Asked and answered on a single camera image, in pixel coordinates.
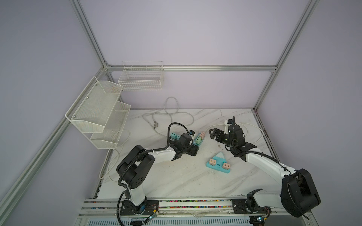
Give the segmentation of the blue power strip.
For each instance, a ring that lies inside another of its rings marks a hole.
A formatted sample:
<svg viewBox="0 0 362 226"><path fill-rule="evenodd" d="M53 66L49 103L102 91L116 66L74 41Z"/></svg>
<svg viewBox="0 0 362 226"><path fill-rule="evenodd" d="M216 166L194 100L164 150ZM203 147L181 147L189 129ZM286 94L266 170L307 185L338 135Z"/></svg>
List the blue power strip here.
<svg viewBox="0 0 362 226"><path fill-rule="evenodd" d="M205 138L205 134L204 134L204 133L199 134L199 135L197 136L197 138L194 140L194 143L193 143L193 144L194 144L195 146L198 146L198 147L199 147L199 146L202 144L204 138Z"/></svg>

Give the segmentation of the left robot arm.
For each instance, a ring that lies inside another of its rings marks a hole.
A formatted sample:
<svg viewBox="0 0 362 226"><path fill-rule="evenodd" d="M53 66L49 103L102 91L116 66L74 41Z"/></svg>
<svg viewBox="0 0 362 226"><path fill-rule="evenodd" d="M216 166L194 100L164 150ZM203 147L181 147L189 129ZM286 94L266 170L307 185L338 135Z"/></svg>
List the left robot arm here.
<svg viewBox="0 0 362 226"><path fill-rule="evenodd" d="M135 146L118 164L117 184L124 188L119 198L122 204L119 216L125 214L125 210L141 215L150 210L151 205L157 207L158 201L148 201L142 187L153 165L178 160L184 154L197 155L199 146L194 141L195 131L187 129L185 125L172 122L168 126L166 139L166 146L161 148L145 149L140 145Z"/></svg>

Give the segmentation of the green adapter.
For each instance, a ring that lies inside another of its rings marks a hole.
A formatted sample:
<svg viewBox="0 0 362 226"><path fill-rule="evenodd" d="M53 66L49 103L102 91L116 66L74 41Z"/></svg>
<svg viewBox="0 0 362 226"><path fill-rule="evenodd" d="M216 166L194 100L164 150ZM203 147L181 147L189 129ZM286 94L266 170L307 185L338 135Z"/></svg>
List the green adapter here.
<svg viewBox="0 0 362 226"><path fill-rule="evenodd" d="M199 145L201 142L202 142L202 139L200 136L198 136L197 139L195 140L195 143Z"/></svg>

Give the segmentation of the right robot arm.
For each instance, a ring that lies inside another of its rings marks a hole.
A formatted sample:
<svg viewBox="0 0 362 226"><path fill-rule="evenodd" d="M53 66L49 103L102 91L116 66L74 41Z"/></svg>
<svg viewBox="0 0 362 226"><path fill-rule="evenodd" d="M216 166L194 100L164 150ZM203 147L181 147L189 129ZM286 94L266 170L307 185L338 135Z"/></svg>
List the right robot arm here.
<svg viewBox="0 0 362 226"><path fill-rule="evenodd" d="M274 179L279 189L255 189L247 194L246 210L250 213L266 207L286 210L293 217L301 217L321 204L313 178L306 169L294 169L263 153L256 145L245 140L242 128L230 124L227 131L209 130L211 139L225 145L234 157L252 164Z"/></svg>

